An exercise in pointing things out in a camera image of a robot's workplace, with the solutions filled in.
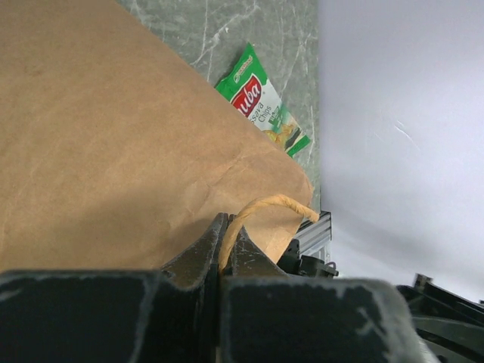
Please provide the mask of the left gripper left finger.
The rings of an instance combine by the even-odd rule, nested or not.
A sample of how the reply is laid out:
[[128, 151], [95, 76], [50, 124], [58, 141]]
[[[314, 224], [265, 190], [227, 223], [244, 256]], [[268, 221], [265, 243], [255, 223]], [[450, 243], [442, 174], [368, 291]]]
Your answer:
[[1, 275], [3, 362], [213, 362], [218, 214], [192, 245], [148, 270]]

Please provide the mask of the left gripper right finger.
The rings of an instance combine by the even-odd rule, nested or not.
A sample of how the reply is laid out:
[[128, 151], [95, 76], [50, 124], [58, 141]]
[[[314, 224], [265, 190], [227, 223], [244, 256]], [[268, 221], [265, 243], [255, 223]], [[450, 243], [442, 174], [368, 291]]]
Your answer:
[[241, 231], [232, 275], [222, 280], [222, 362], [424, 362], [397, 289], [381, 280], [301, 278], [262, 258], [250, 264], [253, 242]]

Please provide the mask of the brown paper bag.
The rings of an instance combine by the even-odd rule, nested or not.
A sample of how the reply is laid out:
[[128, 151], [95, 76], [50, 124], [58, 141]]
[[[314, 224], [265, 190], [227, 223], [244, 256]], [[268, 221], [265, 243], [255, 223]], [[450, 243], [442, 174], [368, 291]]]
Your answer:
[[1, 3], [1, 268], [158, 268], [303, 169], [114, 1]]

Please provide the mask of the green cassava chips bag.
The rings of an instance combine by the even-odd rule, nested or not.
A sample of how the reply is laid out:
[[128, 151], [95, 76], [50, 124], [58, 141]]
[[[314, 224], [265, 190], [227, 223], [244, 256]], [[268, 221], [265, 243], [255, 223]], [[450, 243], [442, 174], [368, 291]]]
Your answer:
[[310, 144], [310, 138], [283, 103], [248, 43], [231, 72], [216, 90], [290, 157]]

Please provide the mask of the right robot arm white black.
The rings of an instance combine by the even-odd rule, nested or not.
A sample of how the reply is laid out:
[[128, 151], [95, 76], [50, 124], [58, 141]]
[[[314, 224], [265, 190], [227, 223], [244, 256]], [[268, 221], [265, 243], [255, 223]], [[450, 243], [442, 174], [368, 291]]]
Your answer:
[[[290, 242], [278, 267], [307, 278], [341, 276], [335, 262], [302, 255], [298, 240]], [[413, 285], [396, 288], [410, 309], [428, 362], [483, 361], [483, 302], [471, 302], [444, 290], [421, 274], [416, 275]]]

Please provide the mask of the aluminium mounting rail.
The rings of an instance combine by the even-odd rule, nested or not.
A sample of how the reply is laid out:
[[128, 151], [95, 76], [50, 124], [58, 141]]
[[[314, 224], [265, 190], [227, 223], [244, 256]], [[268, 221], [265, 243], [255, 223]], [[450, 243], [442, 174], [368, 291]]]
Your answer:
[[331, 261], [330, 242], [332, 241], [332, 215], [321, 211], [316, 223], [305, 220], [294, 236], [299, 241], [299, 254]]

